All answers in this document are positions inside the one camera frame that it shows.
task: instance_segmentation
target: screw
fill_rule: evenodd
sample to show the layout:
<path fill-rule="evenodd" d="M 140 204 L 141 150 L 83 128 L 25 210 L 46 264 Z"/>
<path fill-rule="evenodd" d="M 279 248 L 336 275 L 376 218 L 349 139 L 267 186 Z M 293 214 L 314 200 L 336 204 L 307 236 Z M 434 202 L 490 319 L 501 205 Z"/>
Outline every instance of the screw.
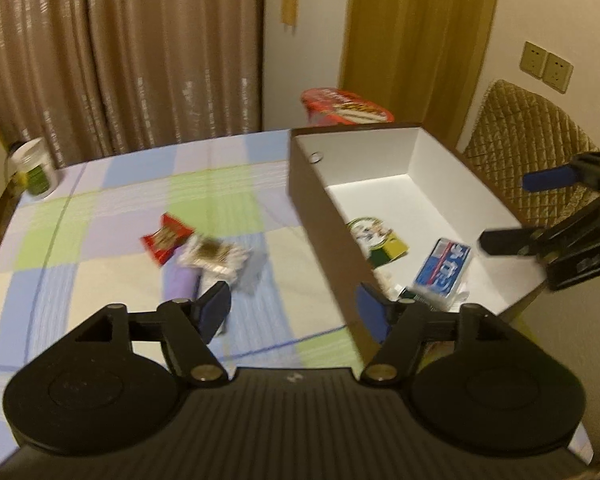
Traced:
<path fill-rule="evenodd" d="M 311 164 L 317 164 L 321 160 L 322 160 L 322 153 L 320 153 L 320 152 L 313 152 L 311 155 L 309 155 L 309 162 Z"/>
<path fill-rule="evenodd" d="M 373 382 L 382 383 L 395 379 L 398 376 L 398 370 L 392 365 L 371 365 L 365 370 L 365 374 Z"/>
<path fill-rule="evenodd" d="M 549 254 L 545 254 L 542 257 L 542 260 L 546 263 L 546 264 L 552 264 L 555 260 L 557 260 L 558 258 L 560 258 L 560 253 L 558 253 L 557 251 L 552 251 Z"/>
<path fill-rule="evenodd" d="M 222 377 L 222 370 L 216 365 L 198 365 L 191 369 L 191 377 L 197 381 L 213 382 Z"/>

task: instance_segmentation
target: quilted chair cushion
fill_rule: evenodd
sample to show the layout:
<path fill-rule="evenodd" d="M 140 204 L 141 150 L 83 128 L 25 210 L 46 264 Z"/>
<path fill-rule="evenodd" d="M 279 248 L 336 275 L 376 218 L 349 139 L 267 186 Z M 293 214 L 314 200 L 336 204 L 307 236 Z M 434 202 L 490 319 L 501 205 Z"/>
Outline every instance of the quilted chair cushion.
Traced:
<path fill-rule="evenodd" d="M 553 225 L 596 197 L 583 186 L 527 193 L 522 176 L 595 152 L 589 137 L 551 101 L 498 80 L 487 91 L 471 140 L 469 162 L 501 190 L 529 225 Z"/>

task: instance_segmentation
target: table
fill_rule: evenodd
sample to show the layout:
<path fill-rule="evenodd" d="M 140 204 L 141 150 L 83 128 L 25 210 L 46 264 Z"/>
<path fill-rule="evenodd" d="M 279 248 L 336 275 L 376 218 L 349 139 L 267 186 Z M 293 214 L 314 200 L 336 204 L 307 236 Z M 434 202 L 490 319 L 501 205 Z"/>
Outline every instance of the table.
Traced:
<path fill-rule="evenodd" d="M 66 168 L 49 197 L 21 200 L 0 247 L 0 461 L 15 448 L 1 409 L 13 373 L 107 303 L 163 301 L 139 238 L 165 211 L 266 255 L 210 345 L 225 367 L 362 368 L 286 195 L 287 153 L 288 131 L 165 146 Z M 156 345 L 134 350 L 161 361 Z"/>

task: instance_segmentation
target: green label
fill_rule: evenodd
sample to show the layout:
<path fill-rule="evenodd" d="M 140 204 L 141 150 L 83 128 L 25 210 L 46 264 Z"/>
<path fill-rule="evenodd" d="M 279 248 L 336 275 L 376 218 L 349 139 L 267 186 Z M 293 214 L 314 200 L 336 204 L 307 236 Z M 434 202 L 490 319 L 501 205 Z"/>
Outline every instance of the green label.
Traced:
<path fill-rule="evenodd" d="M 27 171 L 27 190 L 31 195 L 43 194 L 50 187 L 51 184 L 42 166 L 36 166 L 33 170 Z"/>

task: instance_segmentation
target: electrical outlet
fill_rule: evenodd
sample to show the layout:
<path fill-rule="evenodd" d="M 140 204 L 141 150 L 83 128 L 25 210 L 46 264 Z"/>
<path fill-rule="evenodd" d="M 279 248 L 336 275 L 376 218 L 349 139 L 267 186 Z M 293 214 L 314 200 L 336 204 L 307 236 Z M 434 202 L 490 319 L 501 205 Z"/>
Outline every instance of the electrical outlet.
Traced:
<path fill-rule="evenodd" d="M 542 73 L 542 81 L 564 94 L 569 86 L 572 72 L 573 65 L 571 63 L 555 54 L 549 54 Z"/>
<path fill-rule="evenodd" d="M 540 79 L 546 61 L 547 51 L 533 43 L 525 41 L 525 47 L 520 59 L 520 70 Z"/>

